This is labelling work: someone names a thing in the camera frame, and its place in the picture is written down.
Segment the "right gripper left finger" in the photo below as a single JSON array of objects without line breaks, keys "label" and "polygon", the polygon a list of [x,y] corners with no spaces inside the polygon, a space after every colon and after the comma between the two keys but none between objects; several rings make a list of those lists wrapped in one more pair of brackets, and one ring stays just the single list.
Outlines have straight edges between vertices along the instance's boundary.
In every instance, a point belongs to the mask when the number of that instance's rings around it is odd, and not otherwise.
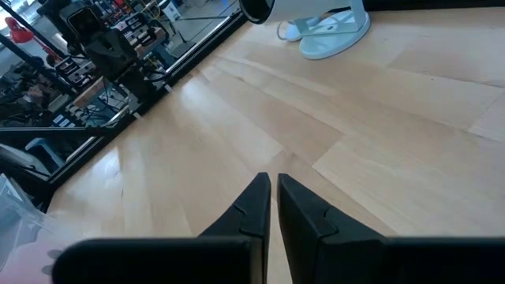
[{"label": "right gripper left finger", "polygon": [[55,283],[265,283],[271,181],[258,173],[196,237],[95,238],[55,260]]}]

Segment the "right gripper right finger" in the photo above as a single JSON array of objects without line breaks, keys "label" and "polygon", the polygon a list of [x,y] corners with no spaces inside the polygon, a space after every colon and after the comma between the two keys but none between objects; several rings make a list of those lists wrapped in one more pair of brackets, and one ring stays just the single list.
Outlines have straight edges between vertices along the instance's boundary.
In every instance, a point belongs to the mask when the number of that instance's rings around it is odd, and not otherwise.
[{"label": "right gripper right finger", "polygon": [[386,237],[288,174],[277,193],[295,283],[504,284],[501,237]]}]

